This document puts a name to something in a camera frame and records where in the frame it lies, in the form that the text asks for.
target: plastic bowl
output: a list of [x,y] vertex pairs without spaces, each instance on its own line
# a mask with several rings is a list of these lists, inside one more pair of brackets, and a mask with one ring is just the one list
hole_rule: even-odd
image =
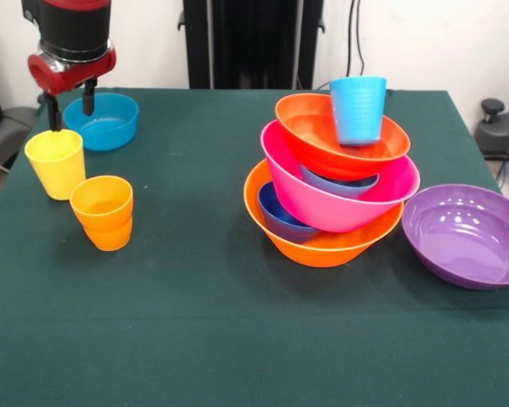
[[403,204],[395,206],[375,221],[351,233],[320,232],[305,244],[289,242],[270,231],[258,202],[259,190],[271,181],[267,160],[262,160],[250,172],[243,188],[243,200],[254,222],[292,261],[310,267],[335,267],[344,265],[375,242],[389,234],[400,222]]
[[276,114],[296,158],[316,174],[334,180],[374,176],[405,156],[411,147],[406,132],[386,116],[379,142],[364,147],[340,146],[329,95],[286,96],[277,102]]
[[379,181],[378,174],[357,181],[336,181],[325,176],[318,176],[303,165],[299,167],[299,170],[304,177],[304,181],[308,184],[344,198],[358,198],[375,187],[375,184]]
[[83,137],[83,146],[93,151],[121,148],[136,135],[139,107],[134,99],[118,93],[97,93],[94,113],[83,113],[82,100],[76,99],[64,112],[64,122]]
[[294,218],[279,203],[273,182],[265,184],[258,194],[268,229],[283,239],[294,243],[305,243],[319,231]]
[[474,290],[509,286],[509,200],[471,185],[419,192],[403,227],[419,259],[436,275]]
[[303,181],[276,120],[264,128],[260,140],[281,205],[294,218],[322,231],[358,229],[412,197],[420,187],[417,167],[405,156],[384,167],[379,182],[362,199],[339,197]]

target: table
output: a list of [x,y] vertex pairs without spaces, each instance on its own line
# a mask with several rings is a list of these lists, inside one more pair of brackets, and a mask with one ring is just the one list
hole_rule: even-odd
[[[509,406],[509,288],[442,282],[400,227],[305,268],[249,218],[286,92],[115,90],[140,104],[137,137],[86,161],[134,187],[126,248],[97,251],[23,154],[0,195],[0,406]],[[446,92],[391,91],[386,112],[423,187],[496,189]]]

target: orange bowl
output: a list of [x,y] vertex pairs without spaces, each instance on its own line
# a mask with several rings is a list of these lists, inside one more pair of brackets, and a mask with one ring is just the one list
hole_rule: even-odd
[[338,143],[329,95],[286,96],[277,102],[276,115],[298,161],[318,175],[334,180],[353,181],[374,176],[411,148],[407,133],[387,116],[383,117],[379,142],[364,147],[342,147]]
[[401,219],[404,204],[400,203],[362,228],[347,233],[321,232],[304,244],[279,237],[266,227],[258,201],[259,190],[271,181],[270,167],[264,159],[250,172],[243,187],[243,200],[253,220],[292,261],[310,267],[344,265],[392,231]]

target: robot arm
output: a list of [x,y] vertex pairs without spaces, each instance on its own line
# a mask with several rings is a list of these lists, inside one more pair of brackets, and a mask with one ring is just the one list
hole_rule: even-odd
[[85,85],[83,111],[94,111],[99,76],[115,67],[109,40],[111,0],[22,0],[25,18],[40,31],[37,53],[28,66],[43,90],[51,130],[62,128],[56,96]]

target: blue bowl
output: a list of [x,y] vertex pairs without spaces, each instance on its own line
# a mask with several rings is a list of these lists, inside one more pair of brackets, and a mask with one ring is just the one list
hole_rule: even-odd
[[94,113],[83,114],[82,100],[66,108],[64,122],[83,137],[83,147],[93,151],[121,148],[136,135],[139,107],[134,99],[118,93],[97,93]]
[[337,181],[319,176],[303,165],[299,167],[299,170],[304,177],[304,181],[311,186],[344,198],[357,198],[375,187],[375,184],[379,181],[379,174],[357,181]]
[[273,182],[268,182],[260,189],[258,202],[267,228],[279,237],[301,244],[318,234],[318,229],[300,222],[279,203]]

